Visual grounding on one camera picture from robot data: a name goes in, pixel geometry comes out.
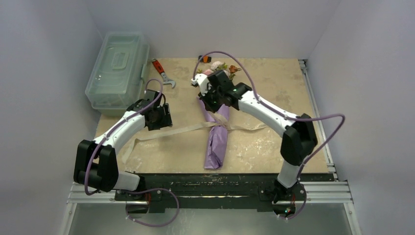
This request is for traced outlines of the pink rose stem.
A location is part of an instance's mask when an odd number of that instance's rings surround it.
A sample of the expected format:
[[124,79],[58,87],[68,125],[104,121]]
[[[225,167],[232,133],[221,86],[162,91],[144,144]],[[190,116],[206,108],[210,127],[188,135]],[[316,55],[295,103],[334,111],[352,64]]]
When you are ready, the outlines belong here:
[[214,70],[212,70],[211,68],[206,68],[206,69],[197,69],[196,73],[200,73],[200,74],[204,74],[206,76],[209,76],[210,74],[212,74],[214,72]]

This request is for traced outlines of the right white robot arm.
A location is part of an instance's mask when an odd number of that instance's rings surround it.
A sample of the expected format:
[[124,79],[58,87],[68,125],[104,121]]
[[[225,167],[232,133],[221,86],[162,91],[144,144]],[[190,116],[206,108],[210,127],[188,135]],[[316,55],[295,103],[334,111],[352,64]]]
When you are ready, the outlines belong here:
[[255,95],[252,87],[245,83],[233,84],[223,70],[210,75],[198,73],[190,82],[200,89],[198,98],[207,111],[215,113],[222,105],[233,107],[263,122],[282,138],[283,164],[275,182],[275,193],[277,200],[291,196],[304,159],[318,144],[310,116],[298,116],[275,106]]

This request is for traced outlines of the pink purple wrapping paper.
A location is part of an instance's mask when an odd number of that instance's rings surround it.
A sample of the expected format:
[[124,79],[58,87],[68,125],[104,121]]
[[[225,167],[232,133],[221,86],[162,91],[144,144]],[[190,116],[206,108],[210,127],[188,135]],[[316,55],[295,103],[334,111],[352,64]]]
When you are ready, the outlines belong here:
[[[217,123],[217,121],[205,109],[203,101],[198,100],[198,103],[201,107],[205,120],[207,122]],[[222,105],[220,109],[214,114],[222,115],[226,121],[229,121],[230,119],[230,109],[226,105]],[[213,126],[209,131],[207,139],[204,169],[214,170],[219,169],[223,166],[227,150],[227,143],[228,129],[221,125]]]

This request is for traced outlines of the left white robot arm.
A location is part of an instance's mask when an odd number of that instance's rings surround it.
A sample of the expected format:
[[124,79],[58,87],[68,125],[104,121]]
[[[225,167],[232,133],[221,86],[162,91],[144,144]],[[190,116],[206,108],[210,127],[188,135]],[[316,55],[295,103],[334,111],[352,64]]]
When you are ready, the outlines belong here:
[[144,98],[130,105],[123,116],[104,134],[94,140],[82,140],[76,151],[73,180],[84,185],[87,195],[92,192],[126,190],[133,200],[140,200],[146,194],[145,185],[137,174],[120,171],[117,154],[137,132],[172,126],[172,118],[165,95],[159,91],[147,90]]

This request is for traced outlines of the white and orange rose stems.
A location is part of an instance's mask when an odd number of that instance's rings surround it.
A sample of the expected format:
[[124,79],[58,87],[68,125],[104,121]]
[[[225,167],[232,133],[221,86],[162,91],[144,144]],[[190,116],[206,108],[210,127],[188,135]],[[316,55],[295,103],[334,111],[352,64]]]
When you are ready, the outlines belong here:
[[212,71],[223,70],[228,78],[232,81],[235,77],[235,74],[242,69],[235,65],[227,65],[225,62],[215,61],[211,64],[210,69]]

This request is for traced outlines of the beige ribbon strip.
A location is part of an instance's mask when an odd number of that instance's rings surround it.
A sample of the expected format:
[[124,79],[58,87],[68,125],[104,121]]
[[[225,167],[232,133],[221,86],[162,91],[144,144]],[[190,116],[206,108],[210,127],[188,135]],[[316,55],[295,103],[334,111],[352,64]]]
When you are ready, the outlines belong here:
[[181,134],[181,133],[186,133],[186,132],[192,132],[192,131],[196,131],[196,130],[211,128],[211,127],[215,127],[215,126],[224,127],[228,131],[240,130],[240,131],[248,131],[248,132],[257,131],[257,130],[264,129],[264,128],[268,127],[264,123],[260,123],[260,124],[254,126],[254,127],[251,127],[251,128],[244,127],[244,126],[239,126],[239,125],[232,125],[221,114],[218,114],[218,113],[214,114],[212,112],[208,112],[208,115],[211,118],[213,118],[213,121],[199,122],[199,123],[191,125],[191,126],[172,129],[172,130],[169,130],[169,131],[166,131],[166,132],[158,132],[158,133],[155,133],[155,134],[148,134],[148,135],[145,135],[145,136],[134,135],[134,137],[136,137],[136,138],[131,139],[131,141],[128,142],[129,145],[127,147],[127,150],[122,155],[121,161],[124,164],[127,162],[128,158],[132,154],[137,142],[139,142],[139,141],[148,141],[148,140],[158,139],[158,138],[162,138],[162,137],[168,137],[168,136],[172,136],[172,135],[176,135],[176,134]]

